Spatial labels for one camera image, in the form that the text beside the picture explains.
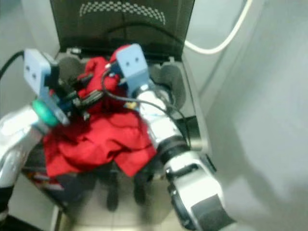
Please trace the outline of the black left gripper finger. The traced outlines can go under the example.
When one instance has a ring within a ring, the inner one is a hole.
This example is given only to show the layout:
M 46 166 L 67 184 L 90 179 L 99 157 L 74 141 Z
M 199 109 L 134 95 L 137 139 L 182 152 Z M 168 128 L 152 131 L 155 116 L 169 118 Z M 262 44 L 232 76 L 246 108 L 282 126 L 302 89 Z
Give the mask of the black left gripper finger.
M 77 101 L 77 107 L 91 107 L 95 105 L 97 102 L 101 101 L 105 95 L 104 91 L 101 90 L 93 90 L 88 93 L 85 97 L 79 98 Z
M 92 73 L 81 73 L 79 75 L 72 76 L 72 87 L 73 88 L 86 88 L 91 79 L 94 77 Z

